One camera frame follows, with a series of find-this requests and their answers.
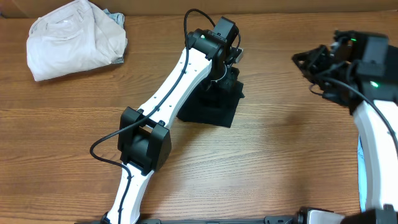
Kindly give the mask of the black t-shirt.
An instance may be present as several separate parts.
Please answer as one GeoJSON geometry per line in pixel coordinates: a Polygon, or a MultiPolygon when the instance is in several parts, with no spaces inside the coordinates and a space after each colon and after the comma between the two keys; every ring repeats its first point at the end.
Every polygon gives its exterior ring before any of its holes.
{"type": "Polygon", "coordinates": [[[177,118],[184,122],[229,128],[241,98],[244,98],[243,83],[239,81],[231,92],[216,89],[215,82],[210,86],[201,82],[183,104],[177,118]]]}

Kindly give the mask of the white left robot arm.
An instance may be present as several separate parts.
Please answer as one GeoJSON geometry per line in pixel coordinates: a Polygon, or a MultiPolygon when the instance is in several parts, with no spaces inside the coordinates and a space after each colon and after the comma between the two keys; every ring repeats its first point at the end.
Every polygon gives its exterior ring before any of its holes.
{"type": "Polygon", "coordinates": [[[233,65],[243,56],[235,22],[221,17],[211,30],[186,32],[185,48],[170,75],[138,110],[121,116],[118,150],[122,168],[114,204],[101,223],[137,223],[149,179],[166,162],[172,149],[174,119],[230,127],[243,84],[233,65]]]}

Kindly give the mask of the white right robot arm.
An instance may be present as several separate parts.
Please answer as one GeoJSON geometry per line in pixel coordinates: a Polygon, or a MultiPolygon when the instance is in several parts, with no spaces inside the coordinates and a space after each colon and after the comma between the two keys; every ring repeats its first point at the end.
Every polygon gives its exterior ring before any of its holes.
{"type": "Polygon", "coordinates": [[[397,47],[373,32],[337,30],[333,38],[292,61],[322,98],[353,116],[366,169],[365,211],[344,216],[303,207],[295,222],[397,223],[397,47]]]}

